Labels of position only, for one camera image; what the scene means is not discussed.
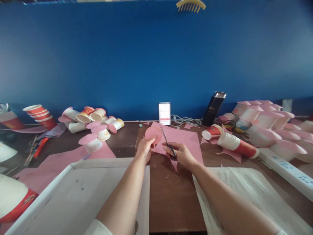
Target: power strip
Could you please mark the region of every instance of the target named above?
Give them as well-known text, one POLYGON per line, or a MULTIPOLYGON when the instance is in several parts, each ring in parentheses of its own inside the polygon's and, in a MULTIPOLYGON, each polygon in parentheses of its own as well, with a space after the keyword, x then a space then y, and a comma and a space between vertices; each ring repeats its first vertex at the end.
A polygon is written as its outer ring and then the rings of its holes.
POLYGON ((259 149, 259 158, 313 202, 313 179, 270 149, 259 149))

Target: forearm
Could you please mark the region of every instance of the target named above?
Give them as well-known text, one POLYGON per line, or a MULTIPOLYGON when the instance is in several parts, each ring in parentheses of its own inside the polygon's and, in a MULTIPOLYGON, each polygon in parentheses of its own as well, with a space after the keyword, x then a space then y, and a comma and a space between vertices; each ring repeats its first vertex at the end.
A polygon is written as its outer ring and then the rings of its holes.
POLYGON ((145 166, 146 162, 142 159, 133 159, 96 217, 114 235, 133 232, 145 166))
POLYGON ((205 166, 191 167, 200 187, 228 234, 271 234, 280 228, 259 209, 224 184, 205 166))

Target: wooden table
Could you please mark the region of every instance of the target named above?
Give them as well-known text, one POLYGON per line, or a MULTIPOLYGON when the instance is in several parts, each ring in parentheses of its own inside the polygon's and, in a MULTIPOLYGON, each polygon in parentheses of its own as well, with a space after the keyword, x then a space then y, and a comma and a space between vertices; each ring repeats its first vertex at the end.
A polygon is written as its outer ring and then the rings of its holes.
MULTIPOLYGON (((138 143, 148 128, 148 125, 139 128, 138 124, 139 122, 126 122, 124 128, 120 129, 117 134, 112 134, 111 138, 106 141, 116 157, 134 157, 138 143)), ((189 131, 197 132, 199 142, 201 142, 201 128, 191 127, 189 131)), ((66 131, 59 138, 50 139, 44 146, 39 158, 31 162, 30 167, 38 167, 50 154, 78 148, 80 146, 78 144, 79 139, 88 133, 90 133, 89 130, 76 134, 66 131)), ((19 153, 0 163, 0 166, 9 169, 18 165, 21 166, 10 176, 23 169, 22 166, 27 157, 27 153, 24 151, 35 136, 20 133, 17 135, 18 141, 9 145, 18 150, 19 153)), ((205 166, 220 167, 222 164, 224 167, 248 167, 260 171, 281 197, 313 227, 313 203, 262 162, 257 159, 243 158, 240 164, 231 156, 215 154, 221 152, 222 148, 210 143, 203 143, 201 150, 205 166)), ((313 165, 297 159, 291 163, 313 177, 313 165)), ((176 173, 167 157, 152 153, 150 160, 150 232, 206 231, 192 175, 180 164, 178 164, 177 170, 176 173)))

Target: power outlet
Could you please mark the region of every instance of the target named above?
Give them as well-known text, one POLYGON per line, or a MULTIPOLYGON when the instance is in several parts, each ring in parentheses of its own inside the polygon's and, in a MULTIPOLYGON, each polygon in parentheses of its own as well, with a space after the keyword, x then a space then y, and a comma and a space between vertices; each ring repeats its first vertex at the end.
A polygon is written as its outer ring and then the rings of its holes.
POLYGON ((294 176, 302 183, 305 183, 307 186, 313 188, 313 179, 311 177, 304 174, 295 174, 294 176))
POLYGON ((282 167, 284 167, 288 171, 297 171, 298 170, 297 168, 295 168, 293 165, 289 164, 286 161, 279 161, 278 164, 281 165, 282 167))

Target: thermos lid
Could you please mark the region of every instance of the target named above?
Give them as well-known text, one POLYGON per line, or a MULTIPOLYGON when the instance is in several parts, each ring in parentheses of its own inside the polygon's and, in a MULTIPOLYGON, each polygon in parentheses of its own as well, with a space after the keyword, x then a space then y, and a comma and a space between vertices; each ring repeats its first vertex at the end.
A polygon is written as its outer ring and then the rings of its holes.
POLYGON ((222 92, 222 91, 216 91, 213 96, 217 97, 217 98, 223 98, 224 99, 226 97, 226 93, 222 92))

